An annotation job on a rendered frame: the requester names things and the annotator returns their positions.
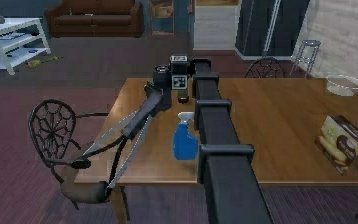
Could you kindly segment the green yellow floor toy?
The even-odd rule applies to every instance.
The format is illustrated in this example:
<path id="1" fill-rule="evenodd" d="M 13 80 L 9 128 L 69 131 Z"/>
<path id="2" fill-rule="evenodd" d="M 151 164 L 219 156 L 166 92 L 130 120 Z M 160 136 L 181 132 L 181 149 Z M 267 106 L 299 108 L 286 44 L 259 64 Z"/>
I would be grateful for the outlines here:
<path id="1" fill-rule="evenodd" d="M 27 68 L 29 68 L 29 69 L 35 69 L 35 68 L 39 67 L 40 65 L 42 65 L 44 63 L 59 60 L 59 59 L 62 59 L 62 56 L 52 56 L 52 57 L 50 57 L 48 59 L 45 59 L 45 60 L 34 59 L 34 60 L 27 61 L 25 63 L 25 66 Z"/>

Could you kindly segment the yellow brown food box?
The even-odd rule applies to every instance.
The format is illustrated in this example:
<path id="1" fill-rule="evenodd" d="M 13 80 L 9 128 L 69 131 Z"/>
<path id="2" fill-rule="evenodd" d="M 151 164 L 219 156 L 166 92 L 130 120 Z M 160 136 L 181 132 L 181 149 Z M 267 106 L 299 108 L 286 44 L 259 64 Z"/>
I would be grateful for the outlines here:
<path id="1" fill-rule="evenodd" d="M 329 115 L 315 144 L 339 174 L 344 175 L 358 157 L 358 127 L 342 115 Z"/>

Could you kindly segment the brown sofa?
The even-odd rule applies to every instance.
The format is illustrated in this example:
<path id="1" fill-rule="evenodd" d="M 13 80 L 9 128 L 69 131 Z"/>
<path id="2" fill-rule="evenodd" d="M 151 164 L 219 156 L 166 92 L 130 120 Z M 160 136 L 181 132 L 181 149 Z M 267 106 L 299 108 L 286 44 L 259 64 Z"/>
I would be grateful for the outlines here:
<path id="1" fill-rule="evenodd" d="M 52 37 L 135 37 L 144 32 L 143 4 L 135 0 L 62 0 L 44 10 Z"/>

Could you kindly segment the white bowl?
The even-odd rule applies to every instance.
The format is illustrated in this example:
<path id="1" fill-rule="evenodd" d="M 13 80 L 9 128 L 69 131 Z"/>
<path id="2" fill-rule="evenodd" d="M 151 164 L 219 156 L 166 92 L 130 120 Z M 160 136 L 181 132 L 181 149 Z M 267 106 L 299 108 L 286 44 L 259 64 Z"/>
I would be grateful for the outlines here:
<path id="1" fill-rule="evenodd" d="M 358 78 L 348 75 L 327 75 L 326 88 L 329 92 L 344 97 L 358 94 Z"/>

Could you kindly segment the brown wooden table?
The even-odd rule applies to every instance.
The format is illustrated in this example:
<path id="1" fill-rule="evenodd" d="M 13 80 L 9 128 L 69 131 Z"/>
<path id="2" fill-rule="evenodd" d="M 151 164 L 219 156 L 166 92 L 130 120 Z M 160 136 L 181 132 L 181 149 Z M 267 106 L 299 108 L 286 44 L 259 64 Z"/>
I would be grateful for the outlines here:
<path id="1" fill-rule="evenodd" d="M 99 135 L 145 99 L 144 81 L 126 81 Z M 232 100 L 230 117 L 239 142 L 255 148 L 251 165 L 259 185 L 358 186 L 358 159 L 342 176 L 314 143 L 328 115 L 343 115 L 358 127 L 358 96 L 330 94 L 325 85 L 324 79 L 298 78 L 219 81 L 220 94 Z M 173 102 L 151 121 L 118 185 L 197 184 L 197 162 L 176 161 L 171 152 L 177 114 L 193 111 L 194 102 Z"/>

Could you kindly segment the white shelf table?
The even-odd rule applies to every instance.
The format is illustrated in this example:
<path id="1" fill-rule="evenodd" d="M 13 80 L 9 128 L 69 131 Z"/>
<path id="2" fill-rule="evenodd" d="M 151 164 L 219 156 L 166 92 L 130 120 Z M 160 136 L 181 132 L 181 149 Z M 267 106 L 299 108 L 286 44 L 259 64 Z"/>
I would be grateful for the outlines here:
<path id="1" fill-rule="evenodd" d="M 2 36 L 33 25 L 39 31 L 36 36 L 23 34 L 10 40 L 1 39 Z M 0 70 L 14 75 L 16 66 L 43 52 L 50 54 L 51 49 L 39 18 L 6 18 L 5 22 L 0 24 Z"/>

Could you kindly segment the grey metal stool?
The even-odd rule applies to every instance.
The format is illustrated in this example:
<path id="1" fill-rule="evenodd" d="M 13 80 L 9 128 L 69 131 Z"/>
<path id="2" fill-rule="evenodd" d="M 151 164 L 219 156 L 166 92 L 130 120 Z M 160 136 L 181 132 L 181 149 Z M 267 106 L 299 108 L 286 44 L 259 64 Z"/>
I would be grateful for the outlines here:
<path id="1" fill-rule="evenodd" d="M 306 65 L 304 77 L 307 77 L 315 64 L 320 46 L 321 42 L 318 40 L 302 40 L 297 54 L 294 57 L 290 74 L 296 72 L 300 68 L 300 64 L 304 63 Z"/>

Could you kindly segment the white cabinet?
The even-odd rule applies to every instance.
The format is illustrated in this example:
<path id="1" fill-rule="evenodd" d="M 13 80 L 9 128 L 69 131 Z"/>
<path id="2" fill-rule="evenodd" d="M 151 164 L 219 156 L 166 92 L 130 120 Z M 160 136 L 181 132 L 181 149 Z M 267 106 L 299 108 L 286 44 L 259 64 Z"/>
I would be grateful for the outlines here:
<path id="1" fill-rule="evenodd" d="M 194 49 L 234 50 L 242 0 L 195 0 Z"/>

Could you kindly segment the blue shelf cabinet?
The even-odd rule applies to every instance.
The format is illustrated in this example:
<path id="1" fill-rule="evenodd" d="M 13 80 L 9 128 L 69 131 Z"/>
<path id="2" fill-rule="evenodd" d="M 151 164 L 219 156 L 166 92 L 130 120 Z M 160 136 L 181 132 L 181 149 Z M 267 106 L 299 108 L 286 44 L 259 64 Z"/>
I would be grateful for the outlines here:
<path id="1" fill-rule="evenodd" d="M 174 0 L 149 0 L 149 25 L 152 35 L 174 35 L 175 34 L 175 16 Z M 171 20 L 171 27 L 164 28 Z"/>

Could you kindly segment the blue spray bottle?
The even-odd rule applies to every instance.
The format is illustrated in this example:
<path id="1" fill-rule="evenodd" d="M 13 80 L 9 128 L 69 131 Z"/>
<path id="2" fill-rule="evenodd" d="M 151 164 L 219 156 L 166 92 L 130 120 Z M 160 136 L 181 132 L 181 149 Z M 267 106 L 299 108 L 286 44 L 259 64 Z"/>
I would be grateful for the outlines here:
<path id="1" fill-rule="evenodd" d="M 194 120 L 193 112 L 180 112 L 180 122 L 173 136 L 173 153 L 177 160 L 194 160 L 198 150 L 197 138 L 188 131 L 189 121 Z"/>

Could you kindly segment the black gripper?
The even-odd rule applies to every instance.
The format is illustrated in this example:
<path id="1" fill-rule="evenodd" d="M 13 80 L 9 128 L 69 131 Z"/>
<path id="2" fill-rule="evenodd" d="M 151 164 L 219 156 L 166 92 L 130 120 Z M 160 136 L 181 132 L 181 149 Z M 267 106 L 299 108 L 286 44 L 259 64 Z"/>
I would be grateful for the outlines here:
<path id="1" fill-rule="evenodd" d="M 125 137 L 133 140 L 140 131 L 135 144 L 132 146 L 130 153 L 124 160 L 124 163 L 114 174 L 111 182 L 107 186 L 106 196 L 109 197 L 112 189 L 118 184 L 120 178 L 127 170 L 131 159 L 137 152 L 141 142 L 144 140 L 147 129 L 150 124 L 151 116 L 154 117 L 161 111 L 171 108 L 171 70 L 169 65 L 158 65 L 153 70 L 153 80 L 148 81 L 144 86 L 147 99 L 142 103 L 139 110 L 131 112 L 123 118 L 118 124 L 106 131 L 83 153 L 82 156 L 74 159 L 71 167 L 74 169 L 87 169 L 91 166 L 90 157 L 107 151 L 120 144 Z M 121 127 L 125 126 L 121 135 L 112 143 L 105 145 L 105 141 Z"/>

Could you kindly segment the black fridge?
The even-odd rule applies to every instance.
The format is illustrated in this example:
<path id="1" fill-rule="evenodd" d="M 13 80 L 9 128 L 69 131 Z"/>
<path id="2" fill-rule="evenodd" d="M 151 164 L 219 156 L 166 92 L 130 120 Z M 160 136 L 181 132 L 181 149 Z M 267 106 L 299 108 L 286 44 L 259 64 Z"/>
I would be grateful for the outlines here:
<path id="1" fill-rule="evenodd" d="M 310 0 L 241 0 L 235 50 L 242 60 L 290 60 Z"/>

